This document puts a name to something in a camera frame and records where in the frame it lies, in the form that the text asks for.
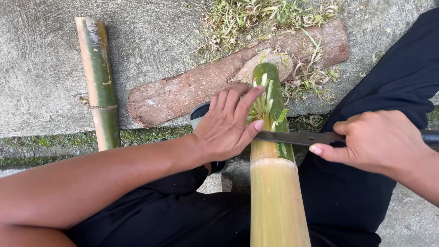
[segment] bamboo pole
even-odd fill
[[[264,85],[264,74],[272,82],[266,84],[265,94],[256,100],[253,108],[259,108],[258,117],[253,120],[264,119],[263,130],[288,132],[288,122],[281,121],[286,111],[276,66],[257,65],[253,70],[254,86]],[[273,102],[268,109],[270,98]],[[291,144],[252,141],[250,178],[251,247],[310,247]]]
[[[85,17],[76,17],[75,21],[99,151],[118,148],[121,145],[117,101],[105,23]]]

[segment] person's right hand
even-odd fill
[[[325,160],[364,171],[389,175],[397,167],[436,154],[400,111],[365,112],[335,123],[334,131],[346,136],[346,147],[333,148],[319,143],[309,150]]]

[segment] forearm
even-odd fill
[[[69,228],[129,191],[206,160],[192,134],[92,153],[0,179],[0,223]]]
[[[439,207],[439,154],[432,151],[423,159],[399,165],[389,177]]]

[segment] knife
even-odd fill
[[[439,131],[420,130],[422,140],[431,148],[439,148]],[[309,132],[259,132],[255,140],[290,143],[294,145],[311,146],[314,143],[331,144],[345,142],[345,136],[335,132],[309,133]]]

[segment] leg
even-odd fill
[[[145,184],[66,231],[81,246],[246,246],[250,196],[195,192],[197,167]]]
[[[372,71],[339,103],[321,132],[333,131],[337,121],[366,111],[400,110],[419,129],[427,127],[428,100],[439,91],[439,8],[422,14]],[[311,230],[336,239],[337,230],[350,229],[351,243],[377,245],[375,234],[384,220],[396,182],[308,153],[299,168],[300,186]]]

